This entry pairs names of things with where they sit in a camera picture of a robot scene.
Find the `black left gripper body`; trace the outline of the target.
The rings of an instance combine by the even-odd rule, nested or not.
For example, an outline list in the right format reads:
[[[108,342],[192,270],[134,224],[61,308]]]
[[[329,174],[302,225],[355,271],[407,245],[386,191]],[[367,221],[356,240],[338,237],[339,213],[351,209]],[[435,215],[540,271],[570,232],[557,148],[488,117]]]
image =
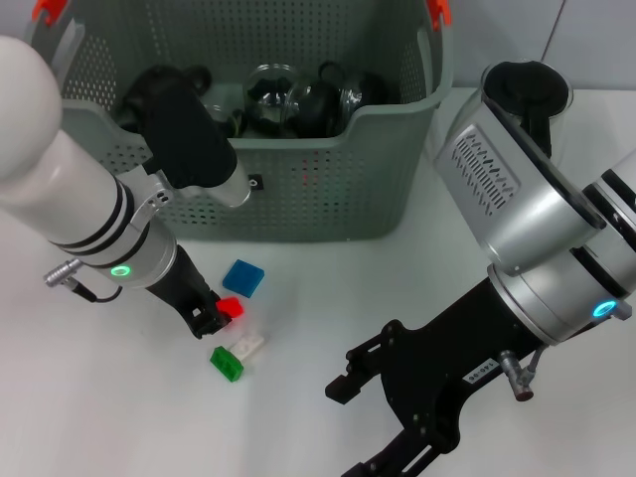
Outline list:
[[[178,245],[173,264],[166,274],[147,290],[176,310],[191,333],[198,338],[198,328],[209,321],[223,321],[216,305],[206,304],[210,286],[189,255]]]

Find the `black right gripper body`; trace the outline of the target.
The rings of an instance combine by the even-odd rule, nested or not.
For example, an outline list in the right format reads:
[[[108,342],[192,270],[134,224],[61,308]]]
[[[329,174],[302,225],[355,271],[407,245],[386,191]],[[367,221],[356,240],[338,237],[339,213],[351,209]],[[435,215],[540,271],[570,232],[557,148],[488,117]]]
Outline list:
[[[524,358],[540,344],[484,279],[419,329],[389,322],[382,330],[381,380],[409,433],[457,443],[461,407],[499,372],[474,382],[468,375],[504,351]]]

